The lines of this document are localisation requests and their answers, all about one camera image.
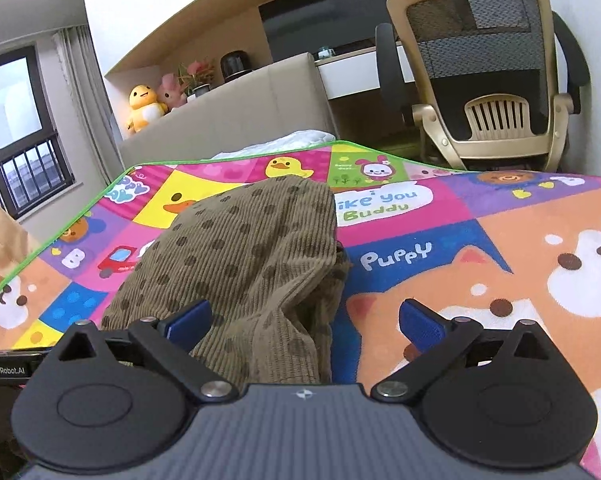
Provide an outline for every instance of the window frame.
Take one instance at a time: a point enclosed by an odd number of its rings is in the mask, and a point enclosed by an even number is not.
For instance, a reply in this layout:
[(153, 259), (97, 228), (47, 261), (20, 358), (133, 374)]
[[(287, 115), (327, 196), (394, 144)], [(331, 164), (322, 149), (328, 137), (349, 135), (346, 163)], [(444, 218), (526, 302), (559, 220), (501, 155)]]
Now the window frame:
[[(32, 88), (32, 94), (34, 96), (34, 104), (36, 104), (36, 110), (40, 120), (40, 129), (36, 132), (30, 133), (22, 139), (15, 140), (4, 148), (0, 147), (0, 202), (2, 203), (4, 209), (14, 219), (20, 218), (22, 215), (31, 211), (36, 206), (39, 206), (41, 203), (56, 195), (56, 193), (65, 189), (66, 187), (71, 186), (75, 182), (74, 175), (72, 174), (65, 160), (65, 154), (58, 140), (58, 132), (54, 128), (52, 116), (50, 115), (50, 110), (47, 106), (47, 99), (45, 97), (42, 78), (40, 76), (36, 47), (32, 44), (16, 50), (10, 50), (4, 54), (0, 54), (0, 66), (23, 58), (27, 63), (27, 72)], [(38, 147), (46, 142), (48, 142), (48, 148), (50, 148), (50, 157), (52, 158), (52, 162), (54, 163), (58, 177), (60, 178), (60, 183), (52, 187), (50, 181), (49, 189), (47, 189), (45, 192), (40, 192), (39, 189), (38, 191), (40, 196), (30, 200), (29, 194), (24, 186), (23, 178), (18, 171), (16, 158), (20, 155), (24, 156), (32, 179), (34, 180), (34, 184), (36, 184), (36, 176), (34, 175), (34, 170), (31, 167), (31, 163), (26, 152), (36, 149), (44, 171), (42, 156), (40, 156)], [(14, 165), (14, 169), (27, 198), (27, 203), (24, 206), (19, 206), (17, 204), (15, 194), (8, 183), (9, 180), (6, 174), (7, 172), (4, 170), (4, 164), (9, 163), (10, 161), (12, 161)]]

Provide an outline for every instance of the mesh backrest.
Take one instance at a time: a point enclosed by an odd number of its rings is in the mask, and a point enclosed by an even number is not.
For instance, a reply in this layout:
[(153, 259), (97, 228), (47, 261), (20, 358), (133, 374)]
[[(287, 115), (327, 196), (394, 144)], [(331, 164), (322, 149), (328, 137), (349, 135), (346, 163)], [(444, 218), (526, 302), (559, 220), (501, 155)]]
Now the mesh backrest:
[(425, 0), (407, 8), (450, 133), (471, 137), (465, 104), (486, 94), (523, 97), (535, 134), (548, 124), (543, 28), (537, 0)]

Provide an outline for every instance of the silver bolt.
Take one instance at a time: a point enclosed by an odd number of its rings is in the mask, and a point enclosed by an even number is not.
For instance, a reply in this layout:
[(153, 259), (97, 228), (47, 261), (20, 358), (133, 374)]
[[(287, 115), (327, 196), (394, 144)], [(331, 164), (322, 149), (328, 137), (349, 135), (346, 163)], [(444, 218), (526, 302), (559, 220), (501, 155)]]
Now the silver bolt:
[(226, 381), (210, 381), (203, 384), (200, 392), (205, 397), (212, 397), (213, 399), (225, 397), (231, 392), (231, 384)]
[(409, 388), (407, 384), (400, 381), (385, 381), (376, 386), (376, 391), (383, 397), (401, 397), (409, 391)]

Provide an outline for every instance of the blue polka dot square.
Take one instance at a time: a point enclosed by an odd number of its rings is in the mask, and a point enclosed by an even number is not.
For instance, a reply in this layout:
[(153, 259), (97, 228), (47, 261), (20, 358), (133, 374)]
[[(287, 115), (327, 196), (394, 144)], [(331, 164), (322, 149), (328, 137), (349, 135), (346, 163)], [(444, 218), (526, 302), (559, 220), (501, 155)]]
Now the blue polka dot square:
[(90, 290), (72, 282), (39, 319), (53, 329), (65, 332), (79, 319), (88, 319), (106, 296), (106, 292)]

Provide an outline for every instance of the office chair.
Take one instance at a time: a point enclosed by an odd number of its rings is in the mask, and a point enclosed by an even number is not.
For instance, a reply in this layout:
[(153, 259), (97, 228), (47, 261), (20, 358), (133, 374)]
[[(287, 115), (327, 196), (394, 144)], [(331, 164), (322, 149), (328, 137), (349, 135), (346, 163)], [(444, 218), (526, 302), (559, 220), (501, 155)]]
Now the office chair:
[[(381, 92), (406, 124), (419, 126), (424, 159), (429, 140), (457, 170), (496, 167), (499, 160), (557, 170), (569, 114), (580, 112), (579, 87), (589, 72), (549, 0), (388, 0), (387, 6), (421, 104), (407, 103), (396, 76), (389, 24), (376, 33)], [(558, 91), (555, 23), (569, 93)]]

